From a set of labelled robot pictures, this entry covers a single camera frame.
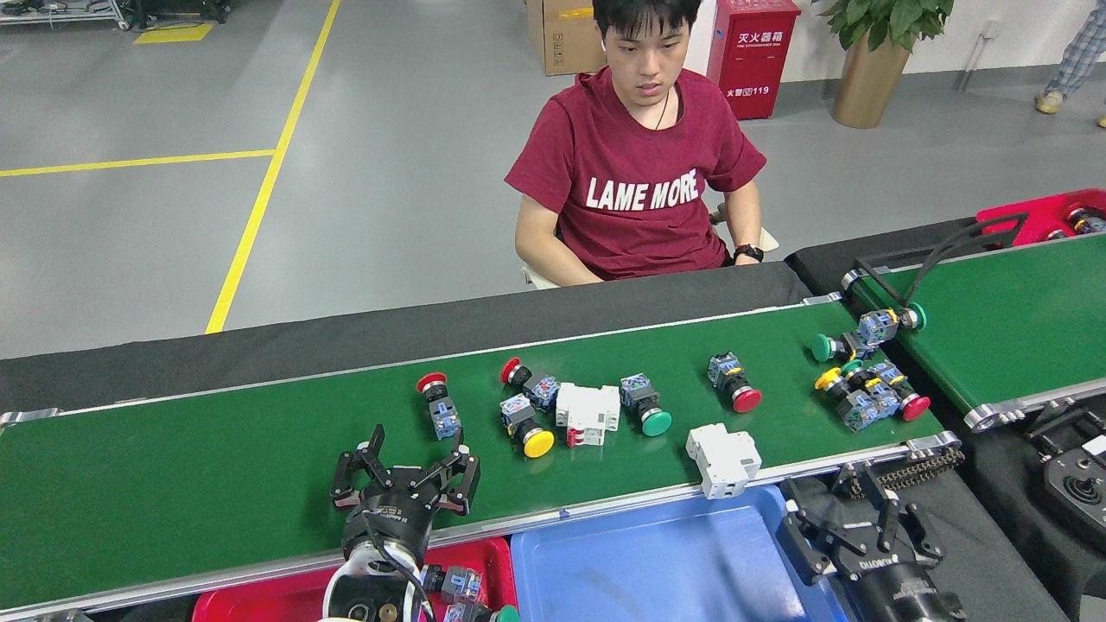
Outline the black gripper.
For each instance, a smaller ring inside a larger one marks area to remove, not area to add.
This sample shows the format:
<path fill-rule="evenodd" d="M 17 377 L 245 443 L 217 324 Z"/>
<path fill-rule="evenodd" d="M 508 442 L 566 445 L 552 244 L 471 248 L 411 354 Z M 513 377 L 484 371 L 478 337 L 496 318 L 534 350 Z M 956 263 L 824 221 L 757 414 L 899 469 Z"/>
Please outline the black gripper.
<path fill-rule="evenodd" d="M 349 558 L 356 546 L 377 533 L 422 564 L 435 512 L 446 509 L 462 517 L 470 515 L 480 481 L 480 460 L 467 445 L 455 445 L 442 460 L 413 476 L 413 491 L 404 486 L 392 488 L 392 471 L 379 459 L 384 440 L 384 425 L 377 424 L 371 440 L 361 442 L 356 450 L 340 453 L 331 500 L 335 509 L 355 507 L 343 528 L 343 556 Z M 354 489 L 358 471 L 371 476 L 371 485 L 362 493 Z"/>
<path fill-rule="evenodd" d="M 799 579 L 813 585 L 841 576 L 860 621 L 966 621 L 960 599 L 940 592 L 928 574 L 943 561 L 945 545 L 925 508 L 902 502 L 866 465 L 849 465 L 847 473 L 877 512 L 873 523 L 844 529 L 838 498 L 810 505 L 796 480 L 779 484 L 786 514 L 778 541 Z"/>

